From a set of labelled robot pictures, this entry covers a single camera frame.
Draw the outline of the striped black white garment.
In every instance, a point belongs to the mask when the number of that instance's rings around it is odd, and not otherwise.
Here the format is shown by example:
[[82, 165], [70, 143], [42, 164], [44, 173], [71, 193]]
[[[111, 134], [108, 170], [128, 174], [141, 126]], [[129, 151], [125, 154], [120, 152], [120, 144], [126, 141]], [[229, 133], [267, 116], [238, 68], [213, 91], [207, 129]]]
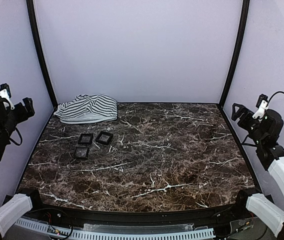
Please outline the striped black white garment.
[[103, 94], [80, 94], [58, 105], [54, 115], [64, 124], [94, 124], [117, 119], [117, 101]]

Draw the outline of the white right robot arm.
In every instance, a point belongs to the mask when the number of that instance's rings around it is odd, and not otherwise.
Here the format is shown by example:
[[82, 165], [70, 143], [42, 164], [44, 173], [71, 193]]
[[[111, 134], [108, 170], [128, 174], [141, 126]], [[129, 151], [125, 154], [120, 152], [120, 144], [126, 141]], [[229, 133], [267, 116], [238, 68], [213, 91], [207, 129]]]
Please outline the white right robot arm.
[[[277, 143], [283, 127], [280, 114], [268, 109], [267, 102], [263, 100], [256, 112], [234, 103], [231, 119], [237, 121], [238, 125], [248, 132], [263, 168], [275, 180], [284, 196], [284, 148]], [[242, 204], [249, 212], [256, 215], [278, 240], [284, 240], [283, 210], [262, 193], [245, 195]]]

